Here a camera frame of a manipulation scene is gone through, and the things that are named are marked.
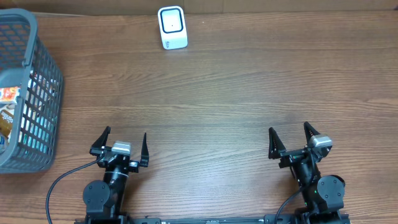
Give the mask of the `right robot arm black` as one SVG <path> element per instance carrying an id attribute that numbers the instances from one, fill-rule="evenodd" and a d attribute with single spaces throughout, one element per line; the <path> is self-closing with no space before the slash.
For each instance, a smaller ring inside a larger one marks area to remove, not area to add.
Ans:
<path id="1" fill-rule="evenodd" d="M 276 130 L 269 128 L 269 159 L 278 159 L 281 169 L 290 169 L 298 183 L 298 191 L 283 202 L 273 217 L 265 220 L 273 223 L 349 223 L 349 216 L 340 214 L 344 207 L 345 181 L 338 175 L 322 176 L 317 166 L 331 151 L 333 141 L 307 121 L 303 128 L 307 144 L 293 151 L 286 150 Z M 305 206 L 283 217 L 285 206 L 298 195 L 302 195 Z"/>

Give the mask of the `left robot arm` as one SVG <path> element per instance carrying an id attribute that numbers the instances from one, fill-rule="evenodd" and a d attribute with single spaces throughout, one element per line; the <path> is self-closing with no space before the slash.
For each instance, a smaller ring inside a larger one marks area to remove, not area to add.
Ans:
<path id="1" fill-rule="evenodd" d="M 141 159 L 130 159 L 132 146 L 129 142 L 115 141 L 106 145 L 111 128 L 108 126 L 102 135 L 91 145 L 90 154 L 96 156 L 96 163 L 104 169 L 101 180 L 90 182 L 83 191 L 86 205 L 84 223 L 132 223 L 132 218 L 121 210 L 124 191 L 129 173 L 138 173 L 140 167 L 149 165 L 147 136 L 144 135 Z"/>

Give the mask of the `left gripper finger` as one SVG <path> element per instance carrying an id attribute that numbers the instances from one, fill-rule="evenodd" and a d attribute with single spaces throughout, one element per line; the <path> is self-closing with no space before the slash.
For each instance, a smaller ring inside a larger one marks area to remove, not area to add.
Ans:
<path id="1" fill-rule="evenodd" d="M 105 127 L 101 136 L 91 145 L 92 149 L 101 149 L 106 146 L 108 135 L 111 132 L 111 128 L 109 126 Z"/>
<path id="2" fill-rule="evenodd" d="M 147 133 L 144 133 L 141 149 L 141 162 L 149 162 L 149 150 L 147 147 Z"/>

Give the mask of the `brown white snack bag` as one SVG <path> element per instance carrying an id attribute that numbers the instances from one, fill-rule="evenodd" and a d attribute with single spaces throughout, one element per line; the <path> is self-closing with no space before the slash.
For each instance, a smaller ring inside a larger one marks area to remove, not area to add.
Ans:
<path id="1" fill-rule="evenodd" d="M 1 107 L 1 134 L 7 140 L 11 138 L 15 107 L 15 104 L 3 105 Z"/>

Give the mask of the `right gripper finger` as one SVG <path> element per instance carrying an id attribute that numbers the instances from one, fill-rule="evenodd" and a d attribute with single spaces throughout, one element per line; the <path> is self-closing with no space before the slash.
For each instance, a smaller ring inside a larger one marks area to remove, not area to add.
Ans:
<path id="1" fill-rule="evenodd" d="M 307 144 L 317 145 L 320 133 L 308 121 L 304 122 L 303 127 L 305 131 Z"/>
<path id="2" fill-rule="evenodd" d="M 269 128 L 269 159 L 278 159 L 286 151 L 274 128 Z"/>

